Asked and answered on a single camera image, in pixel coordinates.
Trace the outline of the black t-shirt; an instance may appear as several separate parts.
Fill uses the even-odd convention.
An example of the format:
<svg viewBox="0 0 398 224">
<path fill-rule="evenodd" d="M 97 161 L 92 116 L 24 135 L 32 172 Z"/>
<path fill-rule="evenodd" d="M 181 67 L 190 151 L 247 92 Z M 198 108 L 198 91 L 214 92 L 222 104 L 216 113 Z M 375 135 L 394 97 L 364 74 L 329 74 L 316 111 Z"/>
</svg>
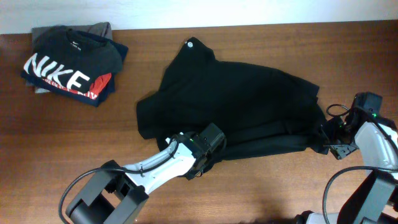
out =
<svg viewBox="0 0 398 224">
<path fill-rule="evenodd" d="M 165 69 L 159 89 L 137 103 L 137 127 L 144 139 L 161 140 L 215 124 L 227 139 L 220 160 L 308 148 L 327 154 L 318 91 L 316 84 L 276 68 L 220 61 L 191 37 Z"/>
</svg>

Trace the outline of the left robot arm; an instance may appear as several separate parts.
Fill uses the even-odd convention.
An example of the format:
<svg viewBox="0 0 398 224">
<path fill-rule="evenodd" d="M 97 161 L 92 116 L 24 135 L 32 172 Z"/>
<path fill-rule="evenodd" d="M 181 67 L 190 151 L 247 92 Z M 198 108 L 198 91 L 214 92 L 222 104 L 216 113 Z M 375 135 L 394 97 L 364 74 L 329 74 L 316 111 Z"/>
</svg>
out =
<svg viewBox="0 0 398 224">
<path fill-rule="evenodd" d="M 179 133 L 167 140 L 167 148 L 135 164 L 120 166 L 111 160 L 78 176 L 89 181 L 59 210 L 64 223 L 133 223 L 150 193 L 171 179 L 201 176 L 214 152 L 226 147 L 224 133 Z"/>
</svg>

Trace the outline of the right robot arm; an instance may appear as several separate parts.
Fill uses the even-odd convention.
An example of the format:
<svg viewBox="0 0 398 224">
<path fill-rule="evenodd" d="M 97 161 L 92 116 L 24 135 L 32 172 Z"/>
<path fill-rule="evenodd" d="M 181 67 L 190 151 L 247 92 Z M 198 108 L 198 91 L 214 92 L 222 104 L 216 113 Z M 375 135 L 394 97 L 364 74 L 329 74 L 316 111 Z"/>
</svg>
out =
<svg viewBox="0 0 398 224">
<path fill-rule="evenodd" d="M 332 115 L 322 126 L 324 146 L 336 159 L 359 151 L 363 164 L 334 174 L 323 192 L 322 212 L 305 211 L 292 223 L 397 223 L 396 217 L 384 213 L 388 205 L 397 209 L 397 126 L 380 115 L 381 105 L 382 96 L 357 93 L 350 108 Z M 328 213 L 327 196 L 332 183 L 341 174 L 355 170 L 366 171 L 366 178 L 339 212 Z"/>
</svg>

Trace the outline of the red folded shirt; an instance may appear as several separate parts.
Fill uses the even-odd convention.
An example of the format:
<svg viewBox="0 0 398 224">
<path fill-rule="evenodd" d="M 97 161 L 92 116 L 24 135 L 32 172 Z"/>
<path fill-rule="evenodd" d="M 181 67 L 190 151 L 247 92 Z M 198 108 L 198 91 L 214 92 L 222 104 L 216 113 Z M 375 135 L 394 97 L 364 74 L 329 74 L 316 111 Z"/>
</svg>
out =
<svg viewBox="0 0 398 224">
<path fill-rule="evenodd" d="M 95 82 L 93 84 L 91 84 L 90 90 L 87 91 L 86 93 L 82 93 L 82 92 L 77 91 L 77 90 L 72 90 L 72 89 L 69 89 L 69 88 L 62 87 L 61 85 L 57 84 L 56 82 L 50 81 L 48 79 L 43 79 L 43 81 L 48 83 L 48 84 L 50 84 L 50 85 L 52 85 L 52 86 L 54 86 L 54 87 L 56 87 L 56 88 L 58 88 L 58 89 L 61 89 L 63 91 L 67 91 L 67 92 L 70 92 L 70 93 L 73 93 L 73 94 L 76 94 L 76 95 L 79 95 L 79 96 L 84 96 L 84 97 L 89 98 L 91 100 L 95 100 L 95 99 L 97 99 L 98 95 L 104 90 L 104 88 L 109 83 L 111 78 L 112 78 L 112 74 L 111 73 L 105 74 L 105 75 L 102 75 L 102 76 L 98 77 L 95 80 Z"/>
</svg>

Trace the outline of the navy folded shirt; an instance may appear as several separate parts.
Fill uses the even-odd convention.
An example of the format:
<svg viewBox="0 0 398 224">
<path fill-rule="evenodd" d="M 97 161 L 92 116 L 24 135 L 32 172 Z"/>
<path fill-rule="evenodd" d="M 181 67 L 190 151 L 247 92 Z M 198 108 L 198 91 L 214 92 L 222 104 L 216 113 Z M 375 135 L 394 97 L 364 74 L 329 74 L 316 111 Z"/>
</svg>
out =
<svg viewBox="0 0 398 224">
<path fill-rule="evenodd" d="M 114 91 L 128 48 L 108 38 L 64 26 L 36 41 L 21 77 L 58 95 L 97 107 Z"/>
</svg>

